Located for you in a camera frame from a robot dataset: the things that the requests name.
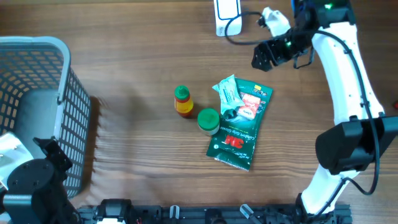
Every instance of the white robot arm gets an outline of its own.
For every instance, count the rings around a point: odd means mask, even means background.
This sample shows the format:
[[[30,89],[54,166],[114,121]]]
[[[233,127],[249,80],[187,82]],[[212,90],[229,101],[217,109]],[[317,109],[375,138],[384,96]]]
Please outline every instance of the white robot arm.
[[[324,2],[293,1],[296,7],[294,28],[282,13],[265,8],[258,23],[267,27],[274,38],[258,42],[252,61],[254,68],[267,72],[272,68],[271,63],[278,66],[291,59],[297,63],[297,57],[309,46],[312,47],[311,58],[316,51],[322,61],[336,126],[318,137],[316,150],[320,164],[308,188],[298,196],[303,211],[316,218],[335,209],[348,181],[362,193],[372,194],[377,184],[377,158],[398,130],[397,119],[384,117],[384,109],[371,88],[359,52],[357,28],[349,1],[340,1],[337,6]],[[227,39],[233,44],[246,45]],[[373,142],[364,142],[372,135]],[[352,179],[375,161],[374,183],[371,191],[365,192]]]

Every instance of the gray plastic basket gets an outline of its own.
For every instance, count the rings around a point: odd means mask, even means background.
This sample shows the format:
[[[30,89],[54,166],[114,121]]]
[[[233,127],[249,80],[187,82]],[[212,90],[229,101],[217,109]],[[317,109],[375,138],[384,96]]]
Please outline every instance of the gray plastic basket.
[[[54,37],[0,37],[0,134],[8,131],[34,158],[33,137],[55,136],[73,167],[63,183],[81,189],[91,101],[70,68],[68,47]]]

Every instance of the green jar lid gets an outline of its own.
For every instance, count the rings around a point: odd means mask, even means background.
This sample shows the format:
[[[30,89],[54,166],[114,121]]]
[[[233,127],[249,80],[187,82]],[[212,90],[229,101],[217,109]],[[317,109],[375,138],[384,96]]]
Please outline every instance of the green jar lid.
[[[179,100],[186,100],[189,97],[189,90],[186,86],[178,86],[174,91],[174,95]]]
[[[205,131],[212,131],[220,124],[220,116],[213,108],[203,109],[198,115],[198,125]]]

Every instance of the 3m logo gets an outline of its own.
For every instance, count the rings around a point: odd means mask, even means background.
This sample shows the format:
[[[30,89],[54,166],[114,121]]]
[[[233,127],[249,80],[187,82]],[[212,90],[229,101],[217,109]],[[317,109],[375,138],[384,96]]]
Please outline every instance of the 3m logo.
[[[240,138],[236,138],[234,136],[227,135],[224,143],[229,144],[232,147],[241,149],[243,147],[244,141]]]

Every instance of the wooden table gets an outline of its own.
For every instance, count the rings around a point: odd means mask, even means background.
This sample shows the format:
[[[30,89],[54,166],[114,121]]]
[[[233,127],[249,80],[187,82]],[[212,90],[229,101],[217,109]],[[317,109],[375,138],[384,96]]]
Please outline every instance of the wooden table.
[[[270,6],[291,18],[290,1],[243,1]],[[398,115],[398,19],[395,0],[354,1],[359,43],[369,79],[386,113]],[[293,203],[317,168],[316,137],[333,126],[333,107],[319,58],[301,70],[292,62],[265,73],[251,68],[252,48],[215,35],[212,1],[71,4],[0,7],[0,35],[51,35],[65,41],[72,67],[92,95],[85,188],[77,207],[104,198],[135,205],[264,205]],[[268,31],[244,20],[243,35]],[[177,85],[189,87],[196,105],[220,109],[211,87],[236,74],[274,89],[249,172],[205,153],[210,139],[195,119],[174,110]],[[372,197],[352,185],[340,202],[352,205],[355,223],[396,223],[398,141],[381,159]],[[373,166],[357,178],[371,182]]]

